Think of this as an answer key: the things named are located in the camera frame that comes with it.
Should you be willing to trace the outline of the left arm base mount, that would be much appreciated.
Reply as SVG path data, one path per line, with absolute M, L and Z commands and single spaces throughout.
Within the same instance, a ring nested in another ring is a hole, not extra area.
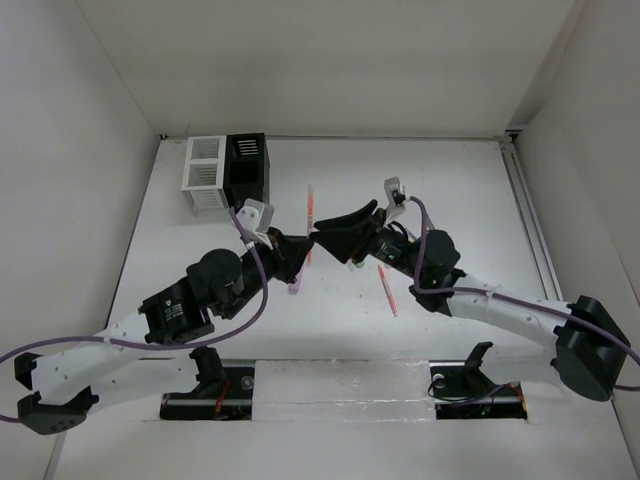
M 189 354 L 196 366 L 196 386 L 162 396 L 159 417 L 166 421 L 248 421 L 252 419 L 253 360 L 222 360 L 215 348 Z

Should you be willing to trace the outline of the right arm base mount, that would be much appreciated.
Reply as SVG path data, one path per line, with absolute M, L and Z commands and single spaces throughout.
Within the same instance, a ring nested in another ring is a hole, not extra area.
M 495 383 L 481 371 L 492 346 L 481 342 L 466 359 L 429 364 L 426 393 L 434 400 L 437 420 L 528 419 L 520 383 Z

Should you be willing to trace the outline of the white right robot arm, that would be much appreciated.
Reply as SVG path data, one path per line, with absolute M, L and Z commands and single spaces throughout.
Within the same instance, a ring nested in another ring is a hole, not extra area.
M 450 235 L 433 226 L 427 211 L 420 219 L 420 234 L 411 239 L 371 201 L 354 213 L 315 222 L 311 238 L 343 264 L 371 256 L 410 277 L 410 294 L 428 312 L 482 322 L 542 346 L 560 382 L 584 398 L 608 401 L 621 389 L 624 363 L 639 355 L 599 301 L 509 294 L 457 268 L 460 254 Z

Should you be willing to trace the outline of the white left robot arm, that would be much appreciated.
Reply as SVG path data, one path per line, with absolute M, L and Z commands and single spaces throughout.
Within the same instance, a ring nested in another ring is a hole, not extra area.
M 213 320 L 233 319 L 268 284 L 293 283 L 313 242 L 271 228 L 242 237 L 243 255 L 214 249 L 176 283 L 145 299 L 123 320 L 68 349 L 39 355 L 24 347 L 14 377 L 29 393 L 16 406 L 16 422 L 39 435 L 75 428 L 90 415 L 129 400 L 171 393 L 213 399 L 216 410 L 235 381 L 215 344 L 239 334 L 213 334 Z

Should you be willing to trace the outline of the red pen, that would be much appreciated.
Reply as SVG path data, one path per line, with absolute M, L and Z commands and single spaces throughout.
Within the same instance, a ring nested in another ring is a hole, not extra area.
M 388 278 L 387 278 L 387 275 L 386 275 L 386 272 L 385 272 L 385 268 L 381 264 L 379 264 L 379 265 L 377 265 L 377 271 L 378 271 L 379 278 L 381 280 L 382 287 L 383 287 L 385 296 L 387 298 L 387 302 L 389 304 L 391 313 L 392 313 L 393 317 L 397 318 L 398 309 L 397 309 L 397 305 L 396 305 L 393 293 L 392 293 L 391 288 L 390 288 L 390 284 L 388 282 Z
M 306 216 L 306 233 L 309 237 L 313 232 L 314 224 L 314 189 L 311 184 L 307 185 L 307 216 Z M 312 250 L 309 250 L 306 256 L 306 266 L 311 266 Z

